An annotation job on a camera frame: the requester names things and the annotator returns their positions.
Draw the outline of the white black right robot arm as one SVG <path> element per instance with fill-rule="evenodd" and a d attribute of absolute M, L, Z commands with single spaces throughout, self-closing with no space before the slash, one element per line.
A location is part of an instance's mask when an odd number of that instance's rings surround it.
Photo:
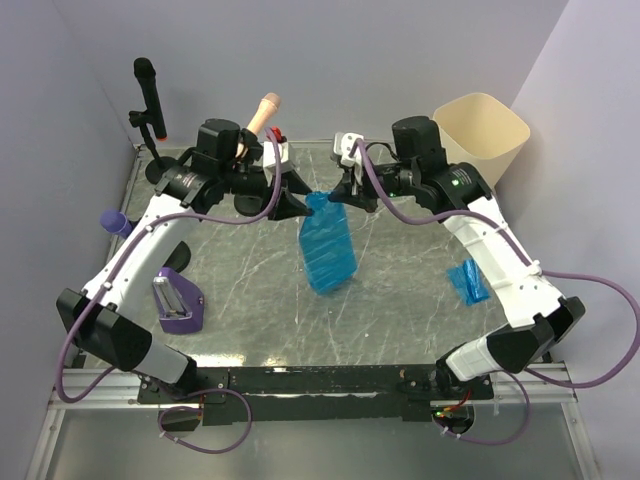
<path fill-rule="evenodd" d="M 415 199 L 465 248 L 497 296 L 506 324 L 468 341 L 436 363 L 441 394 L 458 398 L 495 370 L 519 373 L 558 344 L 584 316 L 513 237 L 491 187 L 469 163 L 451 163 L 438 124 L 412 116 L 392 126 L 391 163 L 366 162 L 363 136 L 338 132 L 332 158 L 343 176 L 329 199 L 372 213 L 383 196 Z"/>

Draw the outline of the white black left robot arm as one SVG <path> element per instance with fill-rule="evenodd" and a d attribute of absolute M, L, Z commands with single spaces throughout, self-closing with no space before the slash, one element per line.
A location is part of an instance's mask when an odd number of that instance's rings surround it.
<path fill-rule="evenodd" d="M 222 119 L 201 125 L 194 147 L 161 177 L 132 233 L 80 291 L 65 289 L 56 308 L 67 331 L 63 346 L 123 372 L 156 379 L 172 400 L 194 396 L 196 361 L 156 340 L 137 321 L 144 290 L 179 243 L 227 194 L 239 215 L 228 225 L 310 215 L 299 196 L 310 191 L 291 164 L 288 139 L 270 128 L 264 141 L 250 128 Z"/>

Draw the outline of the blue plastic trash bag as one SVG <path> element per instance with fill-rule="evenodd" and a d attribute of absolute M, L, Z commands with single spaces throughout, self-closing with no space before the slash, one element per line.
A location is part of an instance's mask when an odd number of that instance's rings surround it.
<path fill-rule="evenodd" d="M 298 242 L 304 271 L 312 290 L 325 295 L 349 280 L 357 270 L 344 205 L 329 200 L 328 192 L 313 192 L 305 202 L 312 210 L 300 228 Z"/>

